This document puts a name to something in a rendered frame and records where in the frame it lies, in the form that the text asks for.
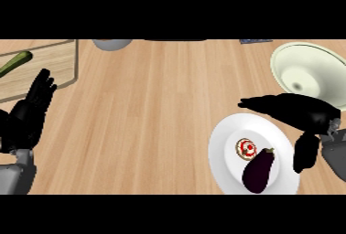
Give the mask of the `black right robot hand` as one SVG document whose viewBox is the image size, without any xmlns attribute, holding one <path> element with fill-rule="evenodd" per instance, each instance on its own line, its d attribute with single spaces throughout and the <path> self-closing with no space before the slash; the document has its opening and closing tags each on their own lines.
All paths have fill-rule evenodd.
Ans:
<svg viewBox="0 0 346 234">
<path fill-rule="evenodd" d="M 335 139 L 340 126 L 340 109 L 328 102 L 294 93 L 241 98 L 241 108 L 267 114 L 303 132 L 294 143 L 293 170 L 297 174 L 315 165 L 319 138 Z"/>
</svg>

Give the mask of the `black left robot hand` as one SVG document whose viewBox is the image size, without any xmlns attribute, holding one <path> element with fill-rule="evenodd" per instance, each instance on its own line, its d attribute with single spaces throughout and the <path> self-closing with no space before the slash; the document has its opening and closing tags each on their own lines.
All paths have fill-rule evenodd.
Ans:
<svg viewBox="0 0 346 234">
<path fill-rule="evenodd" d="M 40 141 L 46 112 L 56 90 L 50 70 L 43 69 L 29 91 L 10 110 L 0 109 L 0 153 L 32 149 Z"/>
</svg>

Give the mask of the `pale green bowl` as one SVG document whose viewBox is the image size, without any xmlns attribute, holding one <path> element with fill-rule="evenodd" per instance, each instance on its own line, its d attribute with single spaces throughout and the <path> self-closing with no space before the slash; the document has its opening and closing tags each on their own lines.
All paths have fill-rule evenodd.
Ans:
<svg viewBox="0 0 346 234">
<path fill-rule="evenodd" d="M 346 112 L 346 58 L 307 42 L 282 44 L 270 56 L 282 90 L 321 99 Z"/>
</svg>

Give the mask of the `red frosted cupcake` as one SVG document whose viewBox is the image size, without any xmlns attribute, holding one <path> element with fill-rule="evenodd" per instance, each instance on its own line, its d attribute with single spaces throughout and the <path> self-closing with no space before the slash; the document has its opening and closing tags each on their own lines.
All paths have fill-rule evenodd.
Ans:
<svg viewBox="0 0 346 234">
<path fill-rule="evenodd" d="M 254 145 L 254 142 L 247 138 L 242 138 L 236 142 L 235 151 L 236 151 L 236 155 L 245 161 L 251 161 L 254 159 L 254 157 L 257 156 L 257 146 Z"/>
</svg>

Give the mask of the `white plate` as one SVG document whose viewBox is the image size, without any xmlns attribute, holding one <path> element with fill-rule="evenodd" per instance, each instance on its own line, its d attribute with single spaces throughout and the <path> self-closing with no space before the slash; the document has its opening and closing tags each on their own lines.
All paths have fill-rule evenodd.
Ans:
<svg viewBox="0 0 346 234">
<path fill-rule="evenodd" d="M 293 171 L 291 142 L 278 127 L 251 113 L 235 113 L 217 123 L 208 143 L 208 160 L 216 184 L 225 194 L 247 194 L 242 173 L 248 162 L 236 154 L 236 143 L 248 139 L 257 150 L 273 148 L 275 160 L 262 194 L 294 194 L 300 176 Z"/>
</svg>

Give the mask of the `grey round bowl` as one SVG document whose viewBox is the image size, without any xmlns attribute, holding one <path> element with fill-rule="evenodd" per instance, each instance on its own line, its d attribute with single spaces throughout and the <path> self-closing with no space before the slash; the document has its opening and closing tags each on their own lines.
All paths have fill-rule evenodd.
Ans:
<svg viewBox="0 0 346 234">
<path fill-rule="evenodd" d="M 127 47 L 131 43 L 130 39 L 93 39 L 96 47 L 103 51 L 115 51 Z"/>
</svg>

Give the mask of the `pale wooden cutting board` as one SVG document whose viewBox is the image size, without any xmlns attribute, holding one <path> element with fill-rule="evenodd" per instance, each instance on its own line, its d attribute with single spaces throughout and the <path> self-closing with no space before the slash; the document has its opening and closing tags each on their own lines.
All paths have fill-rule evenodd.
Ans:
<svg viewBox="0 0 346 234">
<path fill-rule="evenodd" d="M 0 68 L 22 51 L 32 58 L 0 78 L 0 103 L 25 97 L 41 69 L 50 70 L 57 88 L 77 81 L 77 39 L 0 39 Z"/>
</svg>

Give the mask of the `green zucchini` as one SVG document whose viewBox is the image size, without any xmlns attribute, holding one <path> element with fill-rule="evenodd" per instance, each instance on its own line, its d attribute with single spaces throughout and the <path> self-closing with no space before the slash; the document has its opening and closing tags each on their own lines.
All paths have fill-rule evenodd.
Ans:
<svg viewBox="0 0 346 234">
<path fill-rule="evenodd" d="M 29 51 L 22 51 L 0 68 L 0 78 L 7 75 L 23 63 L 32 59 L 34 55 Z"/>
</svg>

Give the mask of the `dark purple eggplant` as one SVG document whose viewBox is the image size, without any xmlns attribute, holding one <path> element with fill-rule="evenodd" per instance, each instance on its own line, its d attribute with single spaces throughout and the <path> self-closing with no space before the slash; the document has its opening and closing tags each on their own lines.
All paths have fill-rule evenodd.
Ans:
<svg viewBox="0 0 346 234">
<path fill-rule="evenodd" d="M 273 160 L 275 149 L 263 148 L 244 168 L 242 183 L 251 193 L 259 194 L 267 186 Z"/>
</svg>

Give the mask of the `blue grey patterned object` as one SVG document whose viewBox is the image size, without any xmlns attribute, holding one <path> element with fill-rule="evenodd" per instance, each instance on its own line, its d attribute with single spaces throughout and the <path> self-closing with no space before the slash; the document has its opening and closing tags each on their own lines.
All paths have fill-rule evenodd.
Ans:
<svg viewBox="0 0 346 234">
<path fill-rule="evenodd" d="M 239 39 L 241 44 L 254 44 L 254 43 L 264 43 L 272 42 L 272 39 Z"/>
</svg>

